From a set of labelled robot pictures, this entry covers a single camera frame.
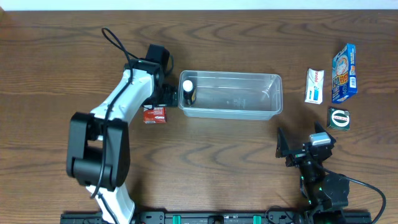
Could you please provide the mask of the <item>black bottle with white cap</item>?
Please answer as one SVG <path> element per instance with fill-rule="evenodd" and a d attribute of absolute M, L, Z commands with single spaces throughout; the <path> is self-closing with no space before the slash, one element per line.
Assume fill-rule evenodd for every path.
<path fill-rule="evenodd" d="M 196 89 L 191 80 L 185 80 L 183 82 L 183 97 L 187 105 L 194 104 L 196 100 Z"/>

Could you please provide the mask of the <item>red orange medicine box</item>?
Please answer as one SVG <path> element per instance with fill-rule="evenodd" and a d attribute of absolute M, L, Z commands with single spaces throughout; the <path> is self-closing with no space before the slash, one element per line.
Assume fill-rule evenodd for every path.
<path fill-rule="evenodd" d="M 166 107 L 153 107 L 145 105 L 143 107 L 144 122 L 146 124 L 166 123 L 167 110 Z"/>

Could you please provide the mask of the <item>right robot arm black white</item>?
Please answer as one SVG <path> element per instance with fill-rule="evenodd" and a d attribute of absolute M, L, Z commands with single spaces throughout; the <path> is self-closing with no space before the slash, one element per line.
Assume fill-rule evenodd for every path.
<path fill-rule="evenodd" d="M 284 157 L 287 167 L 299 169 L 301 193 L 309 203 L 300 215 L 293 216 L 294 223 L 348 222 L 343 208 L 348 206 L 349 181 L 323 167 L 323 162 L 332 156 L 335 142 L 319 122 L 315 122 L 315 132 L 300 149 L 290 149 L 283 130 L 277 130 L 275 156 Z"/>

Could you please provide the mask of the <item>blue KoolFever box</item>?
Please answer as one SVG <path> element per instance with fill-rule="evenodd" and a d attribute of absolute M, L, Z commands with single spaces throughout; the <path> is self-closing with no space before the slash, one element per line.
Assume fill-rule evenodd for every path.
<path fill-rule="evenodd" d="M 340 104 L 358 92 L 356 46 L 346 44 L 332 60 L 331 102 Z"/>

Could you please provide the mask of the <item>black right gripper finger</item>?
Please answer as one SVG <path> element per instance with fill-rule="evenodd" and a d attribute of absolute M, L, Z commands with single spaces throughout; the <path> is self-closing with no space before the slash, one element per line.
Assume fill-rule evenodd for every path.
<path fill-rule="evenodd" d="M 324 128 L 318 121 L 314 122 L 314 128 L 315 128 L 315 132 L 316 132 L 317 134 L 319 134 L 319 133 L 325 133 L 325 134 L 327 134 L 328 137 L 330 138 L 332 144 L 334 144 L 334 143 L 336 142 L 336 139 L 335 139 L 331 134 L 329 134 L 329 133 L 325 130 L 325 128 Z"/>
<path fill-rule="evenodd" d="M 284 132 L 281 128 L 277 129 L 277 147 L 275 156 L 276 157 L 287 157 L 289 154 L 289 145 L 285 138 Z"/>

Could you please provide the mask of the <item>clear plastic container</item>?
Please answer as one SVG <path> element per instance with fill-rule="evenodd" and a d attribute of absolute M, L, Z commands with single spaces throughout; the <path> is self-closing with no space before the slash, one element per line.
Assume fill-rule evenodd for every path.
<path fill-rule="evenodd" d="M 183 83 L 196 91 L 189 105 Z M 178 107 L 188 117 L 267 121 L 283 110 L 282 79 L 277 74 L 185 70 L 180 74 Z"/>

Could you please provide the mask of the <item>white Panadol box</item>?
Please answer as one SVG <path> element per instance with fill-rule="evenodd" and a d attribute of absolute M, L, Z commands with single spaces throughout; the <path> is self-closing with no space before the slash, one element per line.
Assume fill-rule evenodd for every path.
<path fill-rule="evenodd" d="M 307 84 L 305 92 L 305 102 L 320 105 L 323 101 L 323 81 L 324 71 L 313 70 L 307 71 Z"/>

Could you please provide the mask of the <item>green round tin box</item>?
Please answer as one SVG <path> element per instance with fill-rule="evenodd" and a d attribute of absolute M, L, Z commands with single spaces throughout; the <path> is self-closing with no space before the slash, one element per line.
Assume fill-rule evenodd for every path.
<path fill-rule="evenodd" d="M 351 115 L 348 110 L 329 107 L 327 115 L 327 127 L 348 131 L 351 124 Z"/>

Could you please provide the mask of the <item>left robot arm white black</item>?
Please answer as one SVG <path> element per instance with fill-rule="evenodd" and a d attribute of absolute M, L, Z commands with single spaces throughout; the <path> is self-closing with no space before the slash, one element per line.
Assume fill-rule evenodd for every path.
<path fill-rule="evenodd" d="M 130 167 L 129 124 L 140 107 L 177 106 L 177 89 L 164 82 L 173 58 L 162 45 L 129 59 L 117 87 L 89 113 L 70 120 L 66 172 L 100 206 L 96 213 L 64 213 L 61 223 L 133 223 L 135 203 L 125 184 Z"/>

